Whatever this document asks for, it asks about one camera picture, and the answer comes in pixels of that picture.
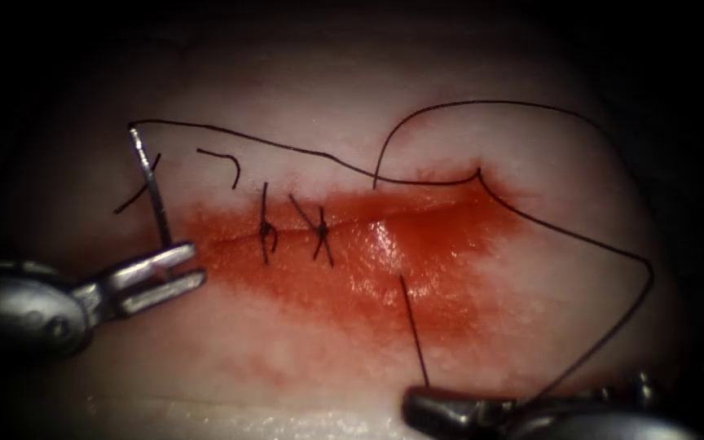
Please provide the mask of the right arm needle driver jaw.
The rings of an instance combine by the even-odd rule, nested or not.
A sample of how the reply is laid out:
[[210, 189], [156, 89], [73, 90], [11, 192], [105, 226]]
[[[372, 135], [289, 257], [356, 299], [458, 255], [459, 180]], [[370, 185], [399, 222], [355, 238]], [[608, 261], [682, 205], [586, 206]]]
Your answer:
[[513, 399], [412, 386], [403, 395], [402, 418], [433, 439], [499, 439], [515, 407]]

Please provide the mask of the right arm needle driver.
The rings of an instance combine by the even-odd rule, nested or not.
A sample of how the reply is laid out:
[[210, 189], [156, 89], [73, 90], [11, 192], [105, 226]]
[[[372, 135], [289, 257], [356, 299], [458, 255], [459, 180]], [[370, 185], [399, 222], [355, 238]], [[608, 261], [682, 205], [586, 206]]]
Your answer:
[[704, 439], [670, 413], [663, 387], [638, 372], [619, 387], [545, 400], [512, 419], [505, 439]]

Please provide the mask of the left arm needle driver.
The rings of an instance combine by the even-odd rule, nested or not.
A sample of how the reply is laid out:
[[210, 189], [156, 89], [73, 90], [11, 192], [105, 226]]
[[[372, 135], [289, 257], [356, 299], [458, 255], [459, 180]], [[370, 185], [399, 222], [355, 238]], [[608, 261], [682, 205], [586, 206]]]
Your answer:
[[0, 360], [47, 361], [85, 349], [116, 307], [100, 284], [73, 284], [35, 262], [0, 261]]

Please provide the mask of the left arm needle driver jaw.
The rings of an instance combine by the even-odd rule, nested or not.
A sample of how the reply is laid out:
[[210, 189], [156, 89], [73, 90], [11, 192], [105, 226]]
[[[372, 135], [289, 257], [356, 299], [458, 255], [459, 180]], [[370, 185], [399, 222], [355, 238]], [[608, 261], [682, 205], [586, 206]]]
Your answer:
[[116, 305], [120, 316], [130, 317], [153, 306], [171, 301], [201, 287], [207, 279], [205, 270], [188, 271], [151, 287], [128, 293]]
[[153, 275], [167, 273], [195, 256], [196, 246], [192, 242], [182, 242], [131, 257], [105, 270], [102, 274], [102, 286], [113, 292], [123, 291]]

